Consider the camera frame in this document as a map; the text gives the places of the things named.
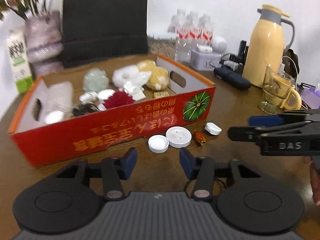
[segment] mug handle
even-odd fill
[[[291,99],[291,96],[294,96],[295,99],[295,103],[293,106],[289,106],[288,103]],[[292,87],[292,89],[290,90],[289,95],[287,96],[287,98],[282,102],[281,107],[280,108],[284,108],[287,111],[294,111],[294,110],[300,110],[302,105],[302,100],[301,100],[301,96],[300,94],[294,89],[294,87]]]

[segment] white cable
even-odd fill
[[[281,62],[282,62],[282,60],[283,60],[284,57],[287,57],[288,59],[290,59],[290,60],[293,62],[294,67],[295,67],[295,69],[296,69],[296,73],[297,73],[296,84],[298,84],[298,69],[297,69],[297,66],[296,66],[295,62],[293,61],[292,58],[290,58],[290,57],[288,57],[288,56],[283,56],[282,59],[281,59]]]

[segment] glass cup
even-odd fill
[[[268,114],[276,114],[281,108],[288,111],[301,108],[301,96],[295,90],[295,80],[287,73],[274,72],[268,66],[262,90],[259,107]]]

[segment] metal screw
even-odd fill
[[[205,189],[198,189],[194,192],[196,197],[205,198],[210,196],[210,192]]]
[[[122,197],[122,192],[119,190],[110,190],[107,193],[107,197],[108,198],[120,198],[120,197]]]

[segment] wooden table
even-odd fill
[[[298,233],[307,240],[320,239],[320,207],[312,202],[312,191],[309,182],[309,169],[301,157],[261,156],[254,143],[232,142],[227,137],[230,126],[246,125],[249,116],[264,114],[258,107],[261,89],[256,87],[248,91],[239,91],[215,78],[212,72],[202,73],[217,84],[213,105],[208,120],[222,128],[222,133],[204,144],[203,147],[191,147],[194,155],[207,155],[217,162],[227,162],[237,158],[250,163],[261,171],[269,173],[279,181],[298,191],[305,202],[305,213],[298,227]],[[60,167],[71,162],[64,161],[40,168],[31,167],[11,139],[7,128],[20,102],[18,98],[0,123],[0,239],[11,239],[19,232],[12,215],[12,202],[25,188]],[[152,154],[148,150],[138,152],[138,162],[128,181],[123,182],[126,192],[136,191],[182,191],[187,179],[179,164],[178,150],[169,148],[165,154]],[[114,155],[108,150],[87,155],[89,162],[99,162],[105,157]],[[99,179],[92,179],[92,188],[102,192]]]

